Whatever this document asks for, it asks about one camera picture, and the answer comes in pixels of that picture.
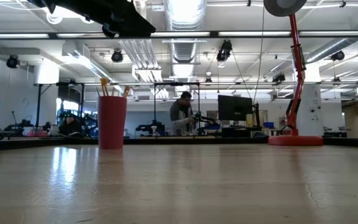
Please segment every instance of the red cup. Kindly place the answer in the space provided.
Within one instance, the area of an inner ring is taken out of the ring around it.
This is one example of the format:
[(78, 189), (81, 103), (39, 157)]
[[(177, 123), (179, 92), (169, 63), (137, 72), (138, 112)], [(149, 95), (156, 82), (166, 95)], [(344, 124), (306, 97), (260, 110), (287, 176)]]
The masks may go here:
[(118, 96), (100, 96), (98, 128), (100, 149), (122, 149), (124, 146), (127, 99)]

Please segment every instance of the table surface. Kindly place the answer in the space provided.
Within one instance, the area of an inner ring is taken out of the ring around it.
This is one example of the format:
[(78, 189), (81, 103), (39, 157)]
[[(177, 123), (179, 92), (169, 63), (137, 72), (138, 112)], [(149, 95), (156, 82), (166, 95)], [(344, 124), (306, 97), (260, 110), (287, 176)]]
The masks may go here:
[(358, 223), (358, 148), (0, 151), (0, 223)]

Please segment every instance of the black monitor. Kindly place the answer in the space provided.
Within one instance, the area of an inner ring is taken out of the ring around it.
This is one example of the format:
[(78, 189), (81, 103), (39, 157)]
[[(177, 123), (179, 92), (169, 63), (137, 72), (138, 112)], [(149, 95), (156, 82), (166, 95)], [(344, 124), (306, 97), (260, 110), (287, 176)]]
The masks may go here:
[(246, 121), (253, 114), (252, 99), (218, 95), (218, 113), (221, 121)]

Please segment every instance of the ceiling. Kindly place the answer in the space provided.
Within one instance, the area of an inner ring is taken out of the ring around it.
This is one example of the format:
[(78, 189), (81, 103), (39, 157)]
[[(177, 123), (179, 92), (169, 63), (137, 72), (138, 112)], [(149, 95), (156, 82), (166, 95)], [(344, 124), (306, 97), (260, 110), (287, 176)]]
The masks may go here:
[[(207, 1), (206, 17), (203, 30), (262, 30), (264, 19), (264, 30), (290, 30), (290, 21), (287, 17), (274, 17), (267, 11), (263, 12), (261, 5), (263, 1), (252, 0), (252, 6), (244, 6), (247, 1)], [(31, 4), (22, 1), (28, 8), (34, 8)], [(147, 20), (152, 23), (157, 30), (164, 31), (165, 14), (163, 0), (148, 0)], [(330, 6), (336, 7), (301, 9), (296, 18), (299, 30), (358, 30), (358, 0), (347, 1), (347, 6), (340, 8), (342, 1), (333, 0), (309, 0), (306, 6)], [(23, 7), (16, 1), (0, 1), (0, 32), (100, 32), (101, 25), (85, 24), (80, 19), (64, 19), (57, 25), (49, 24), (46, 20), (45, 12), (42, 10), (26, 11), (19, 10)], [(292, 40), (289, 38), (249, 38), (231, 39), (233, 52), (236, 56), (229, 57), (224, 68), (218, 68), (216, 62), (216, 52), (223, 42), (223, 39), (202, 39), (205, 42), (199, 44), (197, 52), (197, 62), (193, 76), (189, 81), (203, 82), (206, 72), (211, 72), (213, 82), (239, 82), (244, 80), (250, 82), (261, 82), (272, 80), (273, 68), (280, 65), (285, 60), (291, 60)], [(315, 51), (322, 45), (333, 40), (333, 38), (304, 38), (300, 39), (303, 52), (307, 55)], [(86, 45), (91, 51), (91, 58), (98, 63), (110, 76), (117, 82), (134, 82), (132, 72), (132, 62), (124, 53), (122, 63), (112, 63), (111, 54), (114, 49), (121, 49), (121, 45), (116, 39), (103, 40), (71, 40), (75, 45), (82, 49)], [(9, 48), (37, 48), (48, 55), (57, 58), (61, 62), (61, 74), (63, 77), (76, 78), (90, 82), (94, 80), (94, 75), (81, 65), (68, 63), (69, 56), (62, 54), (62, 45), (65, 40), (0, 40), (0, 54)], [(172, 76), (172, 65), (170, 49), (168, 44), (164, 44), (161, 39), (152, 39), (152, 46), (158, 65), (162, 69), (162, 78), (168, 79)], [(319, 62), (320, 75), (323, 80), (332, 80), (335, 74), (341, 74), (358, 69), (358, 42), (343, 49), (346, 57), (343, 63), (337, 63), (333, 69), (333, 63), (328, 60)], [(39, 63), (39, 57), (30, 56), (25, 58), (30, 64)], [(287, 81), (292, 81), (292, 68), (280, 67), (286, 75)], [(358, 74), (344, 78), (346, 81), (358, 80)], [(347, 86), (349, 91), (357, 85)]]

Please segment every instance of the cable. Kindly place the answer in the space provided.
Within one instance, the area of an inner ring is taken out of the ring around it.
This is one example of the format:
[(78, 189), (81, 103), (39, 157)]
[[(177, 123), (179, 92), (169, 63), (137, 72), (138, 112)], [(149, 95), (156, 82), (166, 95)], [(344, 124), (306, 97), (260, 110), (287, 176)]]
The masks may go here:
[(246, 83), (246, 81), (244, 80), (244, 77), (242, 76), (242, 72), (241, 72), (240, 66), (239, 66), (239, 64), (237, 63), (236, 55), (234, 54), (233, 49), (231, 50), (231, 52), (233, 53), (234, 61), (236, 62), (237, 69), (239, 70), (239, 73), (240, 73), (240, 76), (241, 76), (242, 82), (243, 82), (243, 83), (244, 83), (244, 85), (246, 86), (246, 90), (247, 90), (247, 92), (248, 92), (249, 98), (251, 98), (251, 99), (252, 99), (251, 94), (250, 94), (250, 93), (249, 93), (249, 91), (248, 91), (248, 86), (247, 86), (247, 83)]
[(256, 93), (258, 92), (258, 85), (260, 80), (260, 68), (262, 66), (262, 51), (264, 48), (264, 30), (265, 30), (265, 7), (262, 13), (262, 40), (260, 41), (259, 71), (258, 71), (258, 80), (256, 81), (256, 86), (255, 86), (254, 104), (256, 99)]
[(8, 7), (8, 8), (10, 8), (10, 9), (17, 9), (17, 10), (24, 10), (24, 11), (43, 10), (42, 8), (41, 8), (41, 9), (24, 9), (24, 8), (16, 8), (16, 7), (8, 6), (8, 5), (1, 4), (1, 3), (0, 3), (0, 6), (5, 6), (5, 7)]

